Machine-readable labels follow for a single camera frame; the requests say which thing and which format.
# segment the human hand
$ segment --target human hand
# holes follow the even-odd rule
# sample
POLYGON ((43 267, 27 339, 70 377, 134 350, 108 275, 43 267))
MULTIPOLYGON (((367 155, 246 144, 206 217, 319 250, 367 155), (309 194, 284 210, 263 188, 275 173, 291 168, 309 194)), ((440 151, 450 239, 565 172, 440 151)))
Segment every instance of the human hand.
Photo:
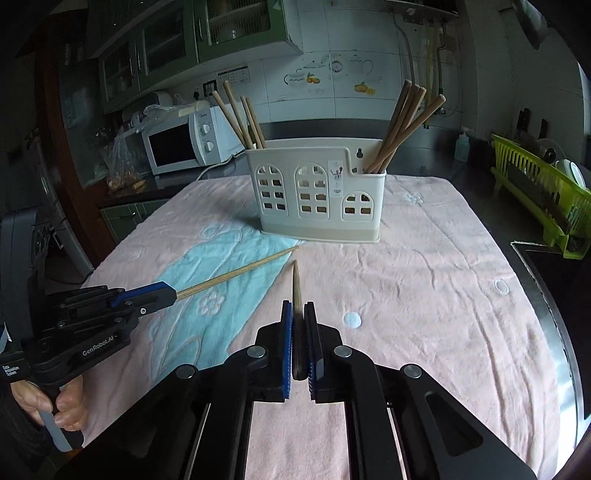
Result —
MULTIPOLYGON (((88 419, 82 384, 82 376, 76 377, 62 387, 56 399, 56 406, 59 410, 54 417, 56 425, 68 432, 81 430, 88 419)), ((43 425, 39 410, 53 411, 47 395, 27 380, 14 382, 10 384, 10 387, 18 405, 39 425, 43 425)))

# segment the blue patch on blanket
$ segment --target blue patch on blanket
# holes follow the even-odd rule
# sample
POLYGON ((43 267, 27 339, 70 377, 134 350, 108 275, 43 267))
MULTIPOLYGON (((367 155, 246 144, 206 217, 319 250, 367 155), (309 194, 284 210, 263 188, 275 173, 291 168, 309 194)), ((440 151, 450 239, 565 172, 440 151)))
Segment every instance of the blue patch on blanket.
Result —
MULTIPOLYGON (((297 244, 295 239, 265 235, 244 223, 209 225, 202 230, 201 237, 204 242, 169 266, 156 281, 164 281, 179 291, 297 244)), ((204 369, 223 363, 231 341, 288 259, 284 255, 180 300, 155 316, 148 329, 153 343, 150 361, 153 384, 181 364, 204 369)))

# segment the microwave window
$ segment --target microwave window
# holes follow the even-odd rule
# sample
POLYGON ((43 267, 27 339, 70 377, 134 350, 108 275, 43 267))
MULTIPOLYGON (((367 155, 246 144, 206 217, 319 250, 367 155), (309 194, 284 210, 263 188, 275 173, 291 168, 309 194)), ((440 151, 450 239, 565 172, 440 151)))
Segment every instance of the microwave window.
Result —
POLYGON ((158 167, 195 160, 195 152, 187 124, 150 135, 149 140, 154 162, 158 167))

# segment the white basket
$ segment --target white basket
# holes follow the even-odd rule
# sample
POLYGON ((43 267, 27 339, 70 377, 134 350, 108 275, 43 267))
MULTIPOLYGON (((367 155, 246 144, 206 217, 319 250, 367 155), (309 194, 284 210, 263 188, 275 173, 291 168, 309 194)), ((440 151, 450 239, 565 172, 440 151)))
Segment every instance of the white basket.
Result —
POLYGON ((262 230, 306 240, 376 242, 385 174, 365 174, 381 140, 293 138, 247 150, 262 230))

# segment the soap dispenser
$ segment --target soap dispenser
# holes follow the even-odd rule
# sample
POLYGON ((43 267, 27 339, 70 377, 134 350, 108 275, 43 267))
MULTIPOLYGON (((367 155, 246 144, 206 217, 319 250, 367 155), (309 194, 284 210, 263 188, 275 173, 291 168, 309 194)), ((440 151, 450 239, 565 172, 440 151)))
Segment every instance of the soap dispenser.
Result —
POLYGON ((470 129, 462 127, 462 131, 463 133, 456 140, 456 151, 453 154, 453 158, 466 163, 468 161, 468 154, 470 153, 470 139, 468 138, 470 129))

